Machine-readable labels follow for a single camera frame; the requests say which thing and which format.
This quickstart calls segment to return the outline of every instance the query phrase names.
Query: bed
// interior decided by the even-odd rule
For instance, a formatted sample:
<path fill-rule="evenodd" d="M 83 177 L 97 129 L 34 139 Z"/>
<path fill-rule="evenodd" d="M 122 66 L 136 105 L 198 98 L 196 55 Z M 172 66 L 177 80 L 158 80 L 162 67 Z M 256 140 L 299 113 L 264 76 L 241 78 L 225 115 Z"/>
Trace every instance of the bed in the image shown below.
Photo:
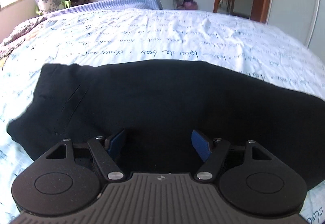
<path fill-rule="evenodd" d="M 0 224 L 18 215 L 11 184 L 32 160 L 6 132 L 21 115 L 45 63 L 100 66 L 149 59 L 206 61 L 325 99 L 325 67 L 281 30 L 202 11 L 161 10 L 157 0 L 109 0 L 48 14 L 18 36 L 0 73 Z M 301 215 L 325 221 L 325 181 L 308 192 Z"/>

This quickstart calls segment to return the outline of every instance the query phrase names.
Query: floral pillow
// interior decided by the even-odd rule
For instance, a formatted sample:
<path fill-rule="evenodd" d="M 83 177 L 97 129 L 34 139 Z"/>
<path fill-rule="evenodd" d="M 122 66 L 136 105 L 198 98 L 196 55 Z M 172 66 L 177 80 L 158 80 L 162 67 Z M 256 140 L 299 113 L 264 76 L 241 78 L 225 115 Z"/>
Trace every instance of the floral pillow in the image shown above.
<path fill-rule="evenodd" d="M 55 12 L 64 9 L 61 0 L 35 0 L 39 10 L 43 14 Z"/>

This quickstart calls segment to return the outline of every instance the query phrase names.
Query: crosshair logo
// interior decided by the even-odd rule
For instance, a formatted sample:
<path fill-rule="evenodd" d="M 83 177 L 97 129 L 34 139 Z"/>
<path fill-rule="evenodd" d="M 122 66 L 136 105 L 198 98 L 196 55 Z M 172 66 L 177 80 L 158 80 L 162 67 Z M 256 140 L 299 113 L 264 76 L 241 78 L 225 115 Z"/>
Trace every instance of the crosshair logo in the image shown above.
<path fill-rule="evenodd" d="M 164 177 L 164 176 L 158 176 L 157 179 L 158 179 L 160 182 L 162 182 L 162 181 L 166 180 L 166 177 Z"/>

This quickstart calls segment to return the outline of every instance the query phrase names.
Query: silver pin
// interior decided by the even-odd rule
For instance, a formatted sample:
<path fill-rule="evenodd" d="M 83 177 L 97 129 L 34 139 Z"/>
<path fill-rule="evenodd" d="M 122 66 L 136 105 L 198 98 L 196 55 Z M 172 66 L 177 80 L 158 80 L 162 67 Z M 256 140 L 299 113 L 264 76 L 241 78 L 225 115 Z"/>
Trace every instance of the silver pin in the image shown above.
<path fill-rule="evenodd" d="M 209 172 L 199 172 L 196 177 L 201 180 L 209 180 L 213 177 L 213 175 Z"/>
<path fill-rule="evenodd" d="M 120 179 L 123 178 L 123 176 L 124 176 L 124 174 L 121 173 L 121 172 L 110 172 L 110 173 L 107 175 L 107 177 L 108 177 L 109 179 L 111 179 L 111 180 L 120 180 Z"/>

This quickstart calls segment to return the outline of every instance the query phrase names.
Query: green plastic chair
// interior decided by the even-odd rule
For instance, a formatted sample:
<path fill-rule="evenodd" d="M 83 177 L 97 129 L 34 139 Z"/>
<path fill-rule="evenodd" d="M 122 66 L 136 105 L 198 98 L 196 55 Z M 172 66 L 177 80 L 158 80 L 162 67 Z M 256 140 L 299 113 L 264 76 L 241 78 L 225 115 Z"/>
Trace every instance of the green plastic chair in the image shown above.
<path fill-rule="evenodd" d="M 70 8 L 71 7 L 71 1 L 64 1 L 64 0 L 61 0 L 61 1 L 62 1 L 62 4 L 64 5 L 64 8 Z M 38 9 L 37 5 L 35 7 L 35 12 L 36 12 L 36 14 L 38 14 L 38 16 L 43 15 L 43 12 Z"/>

